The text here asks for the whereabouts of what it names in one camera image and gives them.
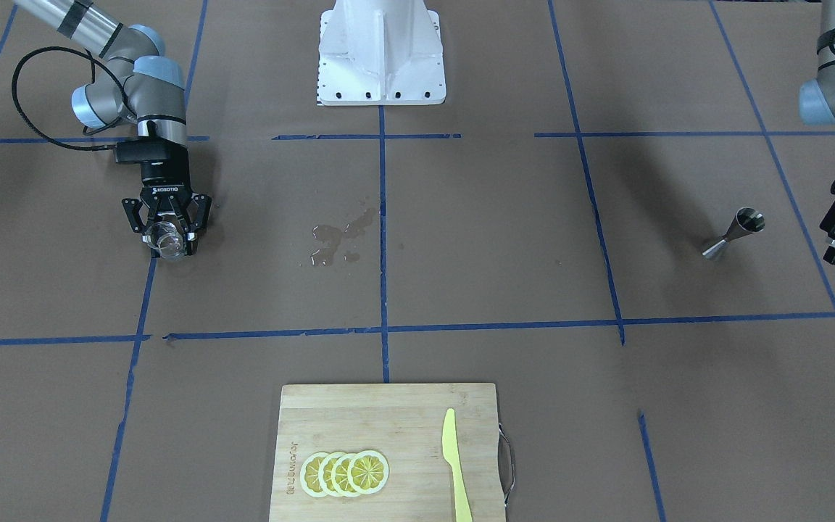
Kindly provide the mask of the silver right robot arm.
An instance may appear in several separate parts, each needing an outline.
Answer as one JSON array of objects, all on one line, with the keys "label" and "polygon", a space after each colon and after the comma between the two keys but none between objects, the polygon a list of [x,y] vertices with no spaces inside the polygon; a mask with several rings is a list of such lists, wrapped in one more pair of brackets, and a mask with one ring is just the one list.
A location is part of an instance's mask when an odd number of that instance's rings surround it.
[{"label": "silver right robot arm", "polygon": [[109,145],[116,163],[137,165],[142,188],[122,201],[130,229],[153,258],[195,254],[212,199],[193,191],[186,83],[156,30],[125,25],[92,1],[20,1],[17,6],[79,44],[91,80],[72,93],[86,136],[134,125],[135,138]]}]

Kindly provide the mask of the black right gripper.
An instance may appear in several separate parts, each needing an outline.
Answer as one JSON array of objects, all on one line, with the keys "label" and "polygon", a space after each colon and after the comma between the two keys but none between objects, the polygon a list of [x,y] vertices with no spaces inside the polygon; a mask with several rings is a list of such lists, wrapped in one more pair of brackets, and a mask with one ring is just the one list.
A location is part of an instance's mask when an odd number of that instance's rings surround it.
[{"label": "black right gripper", "polygon": [[183,232],[185,256],[191,257],[198,250],[199,232],[208,225],[212,198],[193,191],[187,161],[143,161],[137,165],[141,172],[140,195],[122,200],[130,229],[144,236],[150,257],[160,257],[157,236],[146,229],[172,215]]}]

